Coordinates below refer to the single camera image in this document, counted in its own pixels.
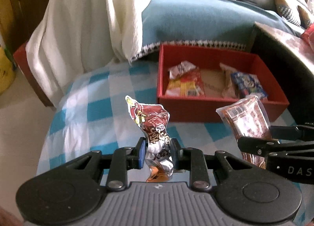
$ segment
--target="black circular joint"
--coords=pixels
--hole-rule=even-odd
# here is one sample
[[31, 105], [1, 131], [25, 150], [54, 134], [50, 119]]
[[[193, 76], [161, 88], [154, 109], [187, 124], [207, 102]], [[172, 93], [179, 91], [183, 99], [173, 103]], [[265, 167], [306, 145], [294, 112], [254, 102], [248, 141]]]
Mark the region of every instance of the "black circular joint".
[[16, 203], [24, 219], [37, 225], [64, 225], [91, 213], [102, 197], [100, 186], [90, 178], [47, 179], [24, 183]]
[[292, 182], [266, 170], [241, 171], [233, 171], [217, 186], [216, 201], [223, 211], [251, 224], [273, 224], [294, 218], [301, 193]]
[[279, 196], [279, 190], [272, 184], [257, 182], [244, 186], [243, 194], [251, 201], [257, 203], [269, 203]]

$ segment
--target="red box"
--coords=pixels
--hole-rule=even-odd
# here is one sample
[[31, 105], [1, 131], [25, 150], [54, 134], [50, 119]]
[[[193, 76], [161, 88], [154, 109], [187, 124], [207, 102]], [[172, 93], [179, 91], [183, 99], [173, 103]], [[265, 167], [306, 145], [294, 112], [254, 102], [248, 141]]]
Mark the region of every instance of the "red box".
[[221, 122], [216, 109], [237, 101], [233, 98], [165, 95], [169, 83], [168, 69], [185, 60], [201, 69], [220, 70], [219, 63], [223, 63], [241, 72], [256, 74], [264, 90], [268, 93], [268, 101], [263, 104], [271, 122], [275, 121], [289, 105], [275, 77], [256, 54], [196, 46], [161, 45], [157, 101], [170, 113], [170, 121]]

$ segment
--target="tiled floor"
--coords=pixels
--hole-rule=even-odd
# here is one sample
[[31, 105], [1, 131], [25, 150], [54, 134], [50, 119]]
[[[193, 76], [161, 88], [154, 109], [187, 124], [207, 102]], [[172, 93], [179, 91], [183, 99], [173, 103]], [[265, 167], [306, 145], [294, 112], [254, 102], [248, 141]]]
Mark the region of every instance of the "tiled floor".
[[53, 115], [17, 71], [11, 87], [0, 95], [0, 205], [19, 218], [15, 193], [36, 173]]

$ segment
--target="white fabric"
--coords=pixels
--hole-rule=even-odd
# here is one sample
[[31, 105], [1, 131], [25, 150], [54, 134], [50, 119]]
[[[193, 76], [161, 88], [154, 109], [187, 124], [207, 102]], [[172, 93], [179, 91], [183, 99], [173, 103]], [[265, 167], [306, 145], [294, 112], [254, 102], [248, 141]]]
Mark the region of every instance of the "white fabric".
[[35, 79], [56, 106], [76, 77], [129, 59], [142, 47], [142, 11], [150, 0], [49, 0], [27, 46]]

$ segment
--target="blue and white checkered cloth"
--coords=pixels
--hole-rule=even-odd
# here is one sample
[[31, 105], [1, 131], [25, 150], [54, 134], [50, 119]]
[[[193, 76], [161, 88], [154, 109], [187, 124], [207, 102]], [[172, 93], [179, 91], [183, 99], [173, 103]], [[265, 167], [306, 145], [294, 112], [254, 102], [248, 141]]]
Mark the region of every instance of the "blue and white checkered cloth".
[[[90, 150], [111, 154], [119, 147], [135, 146], [143, 133], [128, 113], [125, 96], [140, 103], [155, 104], [157, 71], [157, 63], [136, 62], [130, 66], [126, 62], [79, 77], [59, 104], [45, 139], [37, 174]], [[273, 124], [291, 126], [295, 122], [286, 110]], [[169, 123], [167, 132], [177, 138], [182, 147], [195, 147], [204, 154], [224, 150], [241, 157], [231, 130], [223, 123]], [[130, 170], [128, 178], [145, 181], [149, 174], [145, 166], [142, 170]], [[188, 181], [188, 178], [188, 173], [181, 173], [174, 174], [172, 180]], [[302, 191], [303, 200], [295, 223], [303, 226], [314, 217], [314, 188], [296, 185]]]

